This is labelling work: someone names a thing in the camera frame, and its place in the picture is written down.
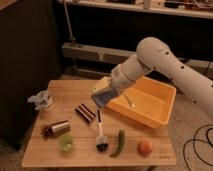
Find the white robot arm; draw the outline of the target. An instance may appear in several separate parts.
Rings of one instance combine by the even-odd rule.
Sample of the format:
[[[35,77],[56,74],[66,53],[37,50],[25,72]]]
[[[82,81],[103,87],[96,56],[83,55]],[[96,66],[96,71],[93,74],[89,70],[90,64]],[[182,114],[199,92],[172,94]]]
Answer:
[[[213,80],[182,63],[166,43],[155,37],[142,39],[134,55],[114,67],[109,77],[101,78],[93,86],[91,98],[99,108],[103,108],[139,78],[153,71],[170,79],[213,118]]]

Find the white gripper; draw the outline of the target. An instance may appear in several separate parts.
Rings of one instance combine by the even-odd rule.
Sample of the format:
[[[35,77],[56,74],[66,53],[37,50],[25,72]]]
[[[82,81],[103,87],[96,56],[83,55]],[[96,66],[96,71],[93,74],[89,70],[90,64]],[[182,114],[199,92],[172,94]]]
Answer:
[[[98,80],[92,87],[93,94],[99,94],[101,92],[111,89],[110,83],[117,89],[112,89],[107,93],[107,103],[111,100],[118,98],[122,93],[122,89],[126,89],[134,84],[134,81],[130,80],[124,73],[122,65],[119,64],[112,69],[110,77],[103,77]]]

